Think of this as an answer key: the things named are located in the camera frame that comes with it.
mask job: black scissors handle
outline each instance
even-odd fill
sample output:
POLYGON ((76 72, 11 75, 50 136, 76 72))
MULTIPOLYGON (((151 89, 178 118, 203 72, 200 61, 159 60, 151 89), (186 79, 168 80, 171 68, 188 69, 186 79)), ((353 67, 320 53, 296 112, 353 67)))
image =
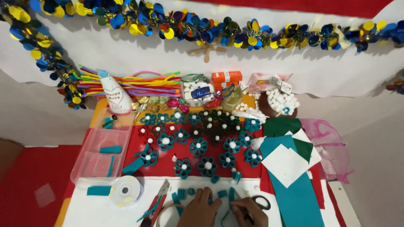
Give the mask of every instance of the black scissors handle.
POLYGON ((259 207, 261 210, 269 210, 269 209, 271 209, 271 204, 269 203, 268 199, 265 198, 264 196, 262 196, 262 195, 255 195, 255 196, 251 197, 251 199, 253 199, 253 201, 258 205, 258 207, 259 207), (258 199, 258 198, 264 199, 265 202, 267 203, 267 205, 266 205, 266 206, 263 206, 262 204, 257 203, 257 199, 258 199))

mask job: hand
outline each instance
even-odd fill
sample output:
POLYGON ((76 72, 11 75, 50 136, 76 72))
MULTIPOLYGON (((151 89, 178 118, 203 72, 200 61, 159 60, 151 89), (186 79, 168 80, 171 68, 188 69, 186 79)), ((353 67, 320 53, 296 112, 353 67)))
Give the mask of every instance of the hand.
POLYGON ((222 200, 218 198, 209 205, 209 197, 212 197, 212 190, 209 187, 203 190, 198 188, 195 198, 184 208, 177 227, 213 227, 215 213, 222 205, 222 200))
POLYGON ((233 213, 237 219, 239 227, 247 227, 244 216, 248 213, 252 215, 255 227, 268 227, 268 216, 250 197, 241 200, 234 200, 231 204, 233 205, 233 213))

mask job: finger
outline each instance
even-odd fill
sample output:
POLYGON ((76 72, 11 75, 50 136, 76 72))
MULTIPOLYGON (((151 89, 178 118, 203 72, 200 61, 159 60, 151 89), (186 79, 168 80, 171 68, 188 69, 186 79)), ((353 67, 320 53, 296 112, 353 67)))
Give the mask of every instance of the finger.
POLYGON ((222 200, 217 198, 212 205, 210 206, 213 210, 213 213, 216 213, 217 210, 220 208, 220 206, 222 205, 222 200))
POLYGON ((233 206, 232 208, 234 216, 236 217, 236 220, 238 222, 238 226, 239 227, 247 227, 247 223, 244 220, 244 215, 243 213, 240 211, 240 209, 236 206, 233 206))
POLYGON ((209 196, 212 196, 212 190, 209 187, 205 187, 202 192, 201 201, 208 202, 209 196))
POLYGON ((197 200, 197 201, 201 200, 202 192, 203 192, 202 188, 198 188, 196 190, 196 192, 195 192, 195 200, 197 200))
POLYGON ((258 212, 261 211, 261 209, 259 208, 259 206, 256 204, 256 202, 254 202, 250 197, 246 197, 244 199, 241 200, 234 200, 232 202, 230 202, 232 205, 235 206, 241 206, 241 207, 245 207, 247 208, 247 210, 253 214, 254 212, 258 212))

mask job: orange box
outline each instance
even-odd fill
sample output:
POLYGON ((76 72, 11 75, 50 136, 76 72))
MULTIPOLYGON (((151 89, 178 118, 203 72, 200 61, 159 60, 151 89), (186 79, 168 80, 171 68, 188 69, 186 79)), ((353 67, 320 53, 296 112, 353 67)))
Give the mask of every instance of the orange box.
POLYGON ((227 87, 227 86, 229 86, 229 85, 231 85, 231 84, 234 84, 235 86, 237 86, 238 85, 238 81, 234 81, 234 82, 223 82, 223 83, 214 83, 213 84, 213 86, 215 87, 215 90, 218 90, 218 89, 223 89, 223 88, 225 88, 225 87, 227 87))
POLYGON ((242 81, 243 75, 240 71, 212 73, 212 80, 213 83, 236 82, 242 81))

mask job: clear plastic box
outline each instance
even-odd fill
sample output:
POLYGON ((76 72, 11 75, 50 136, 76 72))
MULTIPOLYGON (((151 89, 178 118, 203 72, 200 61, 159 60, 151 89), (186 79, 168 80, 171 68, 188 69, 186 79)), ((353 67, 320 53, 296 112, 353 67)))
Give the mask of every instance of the clear plastic box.
POLYGON ((118 120, 113 122, 114 126, 111 129, 104 129, 102 127, 105 123, 104 119, 113 114, 110 108, 100 111, 81 148, 76 164, 70 174, 71 181, 79 189, 95 185, 109 185, 121 176, 135 116, 133 112, 115 114, 118 120), (121 152, 112 154, 100 153, 100 148, 113 146, 121 146, 121 152), (107 177, 112 157, 114 157, 112 172, 107 177))
MULTIPOLYGON (((205 82, 205 83, 208 83, 208 84, 211 84, 212 86, 213 86, 213 82, 212 82, 212 78, 207 78, 205 75, 203 75, 203 74, 201 74, 200 76, 199 76, 199 78, 196 80, 196 81, 193 81, 193 82, 196 82, 196 83, 198 83, 198 82, 205 82)), ((214 99, 215 99, 215 97, 213 97, 211 100, 198 100, 198 101, 191 101, 191 100, 187 100, 187 99, 185 99, 185 96, 184 96, 184 82, 182 82, 181 81, 181 91, 182 91, 182 98, 185 100, 185 102, 187 102, 188 103, 188 106, 189 107, 200 107, 200 106, 204 106, 204 105, 206 105, 206 104, 208 104, 208 103, 210 103, 211 101, 213 101, 214 99)))

